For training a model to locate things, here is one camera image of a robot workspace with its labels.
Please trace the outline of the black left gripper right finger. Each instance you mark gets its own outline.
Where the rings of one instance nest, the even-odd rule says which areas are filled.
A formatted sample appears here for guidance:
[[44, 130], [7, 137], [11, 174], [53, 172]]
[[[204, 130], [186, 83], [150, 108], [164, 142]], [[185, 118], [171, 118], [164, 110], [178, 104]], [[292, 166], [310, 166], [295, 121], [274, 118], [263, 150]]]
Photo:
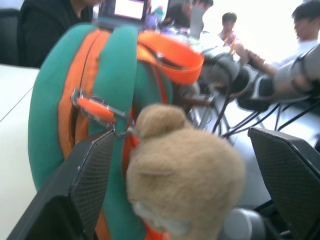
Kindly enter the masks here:
[[289, 134], [248, 131], [269, 195], [294, 240], [320, 240], [320, 153]]

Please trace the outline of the grey round robot joint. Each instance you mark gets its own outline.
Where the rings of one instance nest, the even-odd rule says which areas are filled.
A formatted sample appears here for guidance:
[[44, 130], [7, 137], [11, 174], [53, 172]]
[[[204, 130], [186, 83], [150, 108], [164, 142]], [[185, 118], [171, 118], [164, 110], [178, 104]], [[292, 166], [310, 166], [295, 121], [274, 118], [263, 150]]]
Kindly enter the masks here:
[[250, 209], [234, 208], [222, 228], [222, 240], [266, 240], [263, 218]]

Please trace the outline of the dark haired person in grey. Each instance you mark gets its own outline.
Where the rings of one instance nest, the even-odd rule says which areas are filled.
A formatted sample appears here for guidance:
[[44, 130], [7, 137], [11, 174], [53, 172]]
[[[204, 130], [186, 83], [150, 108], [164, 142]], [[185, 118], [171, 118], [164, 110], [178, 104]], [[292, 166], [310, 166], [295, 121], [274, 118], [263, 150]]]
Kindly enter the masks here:
[[213, 5], [214, 0], [185, 0], [170, 6], [163, 21], [164, 28], [160, 30], [160, 33], [187, 36], [190, 30], [193, 8], [200, 8], [205, 13]]

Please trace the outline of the dark brown flat object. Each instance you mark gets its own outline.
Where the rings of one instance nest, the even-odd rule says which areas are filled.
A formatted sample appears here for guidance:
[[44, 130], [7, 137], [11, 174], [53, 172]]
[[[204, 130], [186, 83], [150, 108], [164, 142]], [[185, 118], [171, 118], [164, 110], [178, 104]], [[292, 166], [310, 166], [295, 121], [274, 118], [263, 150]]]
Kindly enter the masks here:
[[211, 106], [212, 103], [215, 101], [215, 97], [212, 95], [185, 95], [182, 97], [184, 103], [191, 105], [191, 106]]

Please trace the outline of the person in black hoodie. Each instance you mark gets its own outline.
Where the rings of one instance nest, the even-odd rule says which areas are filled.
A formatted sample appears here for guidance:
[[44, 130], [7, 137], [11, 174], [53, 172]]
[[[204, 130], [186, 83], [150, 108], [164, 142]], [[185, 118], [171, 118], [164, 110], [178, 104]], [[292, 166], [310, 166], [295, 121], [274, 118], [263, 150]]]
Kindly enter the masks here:
[[19, 64], [40, 68], [61, 36], [72, 26], [91, 22], [93, 7], [105, 0], [24, 0], [19, 11]]

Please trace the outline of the orange zipper pull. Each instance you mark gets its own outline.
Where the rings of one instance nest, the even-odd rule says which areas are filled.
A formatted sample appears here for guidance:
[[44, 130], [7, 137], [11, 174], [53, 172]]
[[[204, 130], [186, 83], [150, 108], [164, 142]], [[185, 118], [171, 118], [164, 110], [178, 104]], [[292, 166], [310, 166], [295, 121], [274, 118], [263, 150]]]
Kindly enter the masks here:
[[117, 118], [127, 119], [128, 115], [96, 96], [87, 96], [83, 88], [75, 88], [71, 94], [72, 104], [88, 119], [103, 126], [114, 125]]

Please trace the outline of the purple framed screen device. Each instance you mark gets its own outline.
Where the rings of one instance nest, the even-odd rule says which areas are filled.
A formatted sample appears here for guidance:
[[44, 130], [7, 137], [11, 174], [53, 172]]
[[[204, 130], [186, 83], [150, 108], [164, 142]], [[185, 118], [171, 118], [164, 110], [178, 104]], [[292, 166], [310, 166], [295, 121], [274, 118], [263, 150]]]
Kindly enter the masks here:
[[99, 7], [96, 25], [109, 31], [125, 26], [142, 31], [148, 2], [149, 0], [105, 0]]

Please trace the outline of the orange and teal backpack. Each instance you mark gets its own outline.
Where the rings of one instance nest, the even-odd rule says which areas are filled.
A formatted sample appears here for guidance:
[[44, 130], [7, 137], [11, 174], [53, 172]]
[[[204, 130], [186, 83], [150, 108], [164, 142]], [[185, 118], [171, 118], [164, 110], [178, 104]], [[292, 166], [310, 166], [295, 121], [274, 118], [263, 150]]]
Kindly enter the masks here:
[[[42, 64], [28, 119], [28, 157], [36, 191], [90, 135], [112, 130], [107, 190], [92, 240], [170, 240], [149, 228], [131, 206], [126, 189], [130, 153], [138, 144], [137, 117], [153, 104], [170, 105], [174, 86], [197, 81], [201, 53], [173, 37], [130, 26], [113, 31], [92, 24], [68, 30]], [[128, 115], [108, 127], [86, 118], [71, 100], [75, 88]]]

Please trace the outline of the tan plush toy pendant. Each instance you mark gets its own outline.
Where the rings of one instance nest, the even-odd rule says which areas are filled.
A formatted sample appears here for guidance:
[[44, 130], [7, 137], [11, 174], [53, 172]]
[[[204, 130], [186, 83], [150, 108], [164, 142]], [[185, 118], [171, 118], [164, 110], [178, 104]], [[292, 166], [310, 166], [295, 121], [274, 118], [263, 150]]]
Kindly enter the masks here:
[[125, 177], [133, 212], [169, 240], [218, 240], [244, 190], [241, 155], [174, 105], [144, 107], [134, 133]]

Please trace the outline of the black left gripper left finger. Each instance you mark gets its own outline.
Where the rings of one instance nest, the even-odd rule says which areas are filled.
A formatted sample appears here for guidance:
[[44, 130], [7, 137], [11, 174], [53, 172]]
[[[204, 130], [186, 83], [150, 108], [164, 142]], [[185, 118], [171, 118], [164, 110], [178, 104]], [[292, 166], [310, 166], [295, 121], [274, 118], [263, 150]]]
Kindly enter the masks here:
[[6, 240], [93, 240], [107, 192], [115, 133], [79, 141], [45, 181]]

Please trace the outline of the seated person in white shirt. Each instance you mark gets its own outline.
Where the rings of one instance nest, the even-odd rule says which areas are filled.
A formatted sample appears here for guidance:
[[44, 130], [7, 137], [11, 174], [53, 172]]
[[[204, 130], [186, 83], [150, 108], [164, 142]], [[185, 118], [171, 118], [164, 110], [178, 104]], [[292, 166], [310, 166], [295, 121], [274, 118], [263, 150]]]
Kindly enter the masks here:
[[222, 30], [218, 34], [225, 46], [230, 46], [232, 43], [241, 45], [241, 41], [234, 32], [234, 26], [237, 22], [237, 15], [234, 12], [226, 12], [222, 16]]

